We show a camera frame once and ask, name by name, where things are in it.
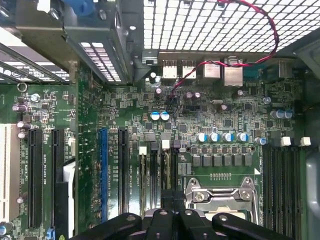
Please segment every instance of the metal grille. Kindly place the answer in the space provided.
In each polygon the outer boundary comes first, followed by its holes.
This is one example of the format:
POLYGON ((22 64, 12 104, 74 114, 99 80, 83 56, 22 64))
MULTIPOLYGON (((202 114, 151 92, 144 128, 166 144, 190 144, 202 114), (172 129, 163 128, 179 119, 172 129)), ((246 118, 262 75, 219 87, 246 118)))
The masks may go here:
MULTIPOLYGON (((247 0, 274 19, 278 50, 320 27, 319 0, 247 0)), ((144 0, 144 48, 160 50, 269 52, 267 18, 237 3, 217 0, 144 0)))

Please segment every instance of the white pci slot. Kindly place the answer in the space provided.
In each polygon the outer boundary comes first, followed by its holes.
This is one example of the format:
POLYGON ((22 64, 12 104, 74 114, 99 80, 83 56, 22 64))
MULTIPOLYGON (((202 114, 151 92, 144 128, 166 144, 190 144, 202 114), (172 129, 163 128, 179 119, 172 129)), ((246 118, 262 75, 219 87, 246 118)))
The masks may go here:
POLYGON ((0 124, 0 222, 19 216, 20 139, 16 124, 0 124))

